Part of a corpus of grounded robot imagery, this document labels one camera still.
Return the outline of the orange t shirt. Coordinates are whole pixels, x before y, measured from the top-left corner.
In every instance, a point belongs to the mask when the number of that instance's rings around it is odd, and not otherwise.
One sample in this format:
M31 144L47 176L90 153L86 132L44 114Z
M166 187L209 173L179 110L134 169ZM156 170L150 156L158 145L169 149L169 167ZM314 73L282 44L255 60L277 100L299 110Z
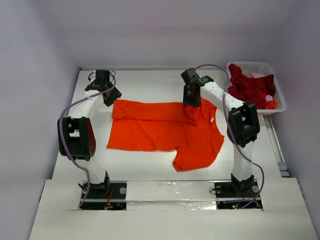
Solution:
M209 167L225 137L216 123L217 107L201 99L199 107L181 102L117 100L107 148L124 151L176 151L173 167L186 172Z

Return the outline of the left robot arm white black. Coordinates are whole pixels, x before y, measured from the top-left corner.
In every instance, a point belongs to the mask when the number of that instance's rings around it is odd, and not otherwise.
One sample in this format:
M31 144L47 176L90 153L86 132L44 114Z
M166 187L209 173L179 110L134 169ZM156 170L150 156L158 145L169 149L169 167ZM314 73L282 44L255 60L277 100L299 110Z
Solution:
M113 71L97 69L88 76L89 84L81 100L62 111L57 121L59 151L86 174L80 187L104 198L110 194L110 178L94 158L97 143L92 120L100 106L112 106L122 94L116 88Z

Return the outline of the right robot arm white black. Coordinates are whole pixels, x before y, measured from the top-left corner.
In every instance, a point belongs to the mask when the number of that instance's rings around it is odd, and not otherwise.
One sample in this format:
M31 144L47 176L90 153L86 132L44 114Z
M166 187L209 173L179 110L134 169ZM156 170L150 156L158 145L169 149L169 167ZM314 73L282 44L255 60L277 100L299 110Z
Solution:
M240 198L254 184L252 151L260 132L257 107L245 103L223 90L211 77L199 76L194 68L181 73L184 82L183 105L197 108L201 99L212 103L223 111L227 124L227 135L233 144L233 170L231 180L218 182L214 190L221 198Z

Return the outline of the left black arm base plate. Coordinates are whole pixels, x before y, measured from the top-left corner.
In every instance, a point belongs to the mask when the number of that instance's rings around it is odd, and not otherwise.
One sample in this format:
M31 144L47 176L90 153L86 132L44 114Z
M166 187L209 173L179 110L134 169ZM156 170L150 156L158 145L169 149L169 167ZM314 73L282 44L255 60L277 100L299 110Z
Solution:
M90 190L84 203L80 206L82 210L107 210L122 211L127 209L126 201L127 182L112 181L109 193Z

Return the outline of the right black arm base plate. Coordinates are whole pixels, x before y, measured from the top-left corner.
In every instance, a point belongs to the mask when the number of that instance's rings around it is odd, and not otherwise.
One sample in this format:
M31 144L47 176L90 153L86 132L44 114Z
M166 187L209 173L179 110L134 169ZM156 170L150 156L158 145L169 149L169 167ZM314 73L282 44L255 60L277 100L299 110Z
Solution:
M218 181L210 193L215 195L216 208L218 210L238 209L263 209L261 197L257 196L259 191L255 180L253 185L243 191L237 191L231 181Z

